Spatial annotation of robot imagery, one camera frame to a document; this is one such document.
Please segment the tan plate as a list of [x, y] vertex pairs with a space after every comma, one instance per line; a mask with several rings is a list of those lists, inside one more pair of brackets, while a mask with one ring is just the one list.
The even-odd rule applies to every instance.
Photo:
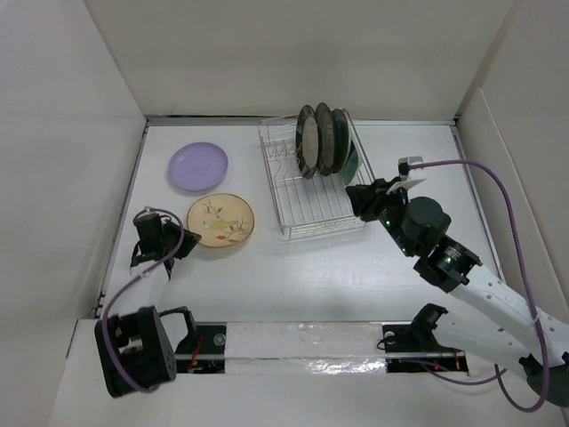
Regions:
[[242, 197], [216, 193], [199, 198], [188, 210], [188, 230], [201, 236], [208, 248], [225, 248], [245, 242], [255, 228], [251, 206]]

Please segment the teal rectangular plate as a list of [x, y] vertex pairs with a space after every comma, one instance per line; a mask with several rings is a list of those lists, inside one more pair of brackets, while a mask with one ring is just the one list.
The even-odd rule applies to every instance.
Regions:
[[340, 171], [340, 178], [344, 185], [348, 186], [352, 182], [354, 176], [357, 174], [358, 167], [359, 167], [358, 149], [355, 143], [351, 142], [349, 147], [348, 157], [344, 163], [344, 166]]

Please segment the teal round flower plate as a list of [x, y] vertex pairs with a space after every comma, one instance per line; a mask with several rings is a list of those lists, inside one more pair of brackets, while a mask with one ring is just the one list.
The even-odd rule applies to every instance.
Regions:
[[334, 109], [332, 113], [337, 133], [333, 172], [339, 173], [349, 159], [351, 140], [345, 112], [342, 109]]

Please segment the black rimmed patterned plate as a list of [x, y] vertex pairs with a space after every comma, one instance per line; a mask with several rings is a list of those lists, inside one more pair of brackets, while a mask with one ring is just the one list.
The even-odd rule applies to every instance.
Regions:
[[320, 136], [316, 114], [309, 105], [303, 106], [298, 115], [295, 146], [301, 176], [309, 180], [317, 170], [320, 151]]

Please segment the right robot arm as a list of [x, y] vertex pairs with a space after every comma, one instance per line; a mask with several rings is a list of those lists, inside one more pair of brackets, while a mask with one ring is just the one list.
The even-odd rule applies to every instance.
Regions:
[[417, 260], [414, 270], [430, 285], [478, 310], [494, 326], [478, 332], [447, 309], [423, 307], [411, 327], [415, 346], [454, 347], [524, 379], [557, 407], [568, 405], [568, 325], [507, 286], [478, 255], [447, 236], [450, 216], [429, 197], [409, 198], [398, 181], [379, 179], [346, 188], [354, 215], [380, 222], [396, 245]]

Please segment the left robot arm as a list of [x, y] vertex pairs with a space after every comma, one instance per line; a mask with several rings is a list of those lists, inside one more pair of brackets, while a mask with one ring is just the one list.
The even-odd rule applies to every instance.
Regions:
[[[133, 277], [107, 303], [94, 327], [101, 369], [108, 394], [118, 399], [140, 392], [152, 393], [176, 378], [174, 350], [200, 353], [204, 337], [191, 311], [181, 306], [158, 311], [174, 263], [189, 255], [201, 236], [186, 230], [172, 212], [148, 207], [132, 223], [139, 240], [130, 263]], [[184, 322], [168, 331], [162, 318], [181, 315]]]

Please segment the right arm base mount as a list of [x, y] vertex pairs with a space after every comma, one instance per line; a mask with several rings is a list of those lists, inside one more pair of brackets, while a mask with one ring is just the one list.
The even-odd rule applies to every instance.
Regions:
[[381, 329], [382, 337], [376, 347], [384, 352], [389, 374], [469, 372], [463, 351], [440, 346], [430, 339], [419, 341], [413, 337], [410, 323], [383, 324]]

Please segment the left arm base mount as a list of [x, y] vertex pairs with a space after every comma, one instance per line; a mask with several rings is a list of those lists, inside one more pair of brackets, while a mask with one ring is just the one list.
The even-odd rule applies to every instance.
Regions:
[[178, 374], [223, 374], [227, 344], [226, 323], [196, 324], [196, 337], [182, 340], [175, 351]]

